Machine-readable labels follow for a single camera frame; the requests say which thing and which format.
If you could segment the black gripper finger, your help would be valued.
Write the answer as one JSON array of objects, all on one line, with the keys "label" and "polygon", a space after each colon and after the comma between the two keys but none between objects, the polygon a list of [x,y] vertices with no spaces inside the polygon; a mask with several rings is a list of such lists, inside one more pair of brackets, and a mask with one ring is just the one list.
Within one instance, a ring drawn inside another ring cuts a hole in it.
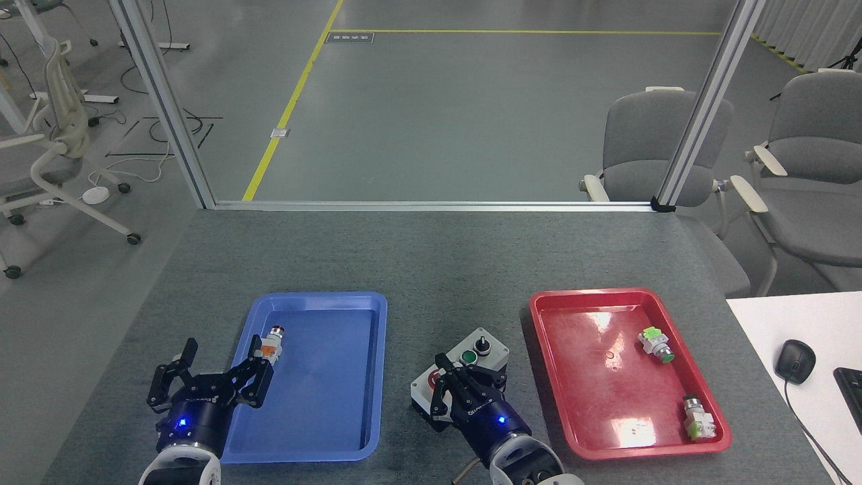
[{"label": "black gripper finger", "polygon": [[435,356],[435,365],[453,373],[457,380],[455,402],[487,402],[503,400],[507,386],[507,366],[493,370],[474,363],[456,366],[445,353]]},{"label": "black gripper finger", "polygon": [[457,380],[453,373],[437,369],[431,372],[434,386],[429,400],[429,418],[436,423],[453,423],[452,411],[455,409],[455,387]]},{"label": "black gripper finger", "polygon": [[244,404],[261,408],[274,374],[271,360],[262,351],[262,339],[253,335],[247,357],[216,379],[215,402],[234,408]]},{"label": "black gripper finger", "polygon": [[194,362],[197,350],[197,340],[189,337],[179,357],[174,357],[172,362],[160,364],[155,368],[147,395],[147,405],[155,414],[161,414],[172,406],[169,392],[175,378],[181,378],[186,385],[194,383],[194,378],[190,374],[190,367]]}]

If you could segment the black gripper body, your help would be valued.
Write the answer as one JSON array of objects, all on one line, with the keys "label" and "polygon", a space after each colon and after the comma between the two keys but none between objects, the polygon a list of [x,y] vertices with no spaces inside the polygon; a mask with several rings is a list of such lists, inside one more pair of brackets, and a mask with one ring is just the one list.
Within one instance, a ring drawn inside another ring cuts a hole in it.
[{"label": "black gripper body", "polygon": [[486,392],[486,396],[471,397],[470,402],[452,394],[450,417],[452,425],[464,437],[481,461],[489,461],[496,451],[513,435],[533,435],[525,420],[520,417],[500,392]]},{"label": "black gripper body", "polygon": [[205,449],[222,458],[236,406],[236,392],[198,387],[181,389],[172,397],[168,416],[157,424],[157,451],[184,445]]}]

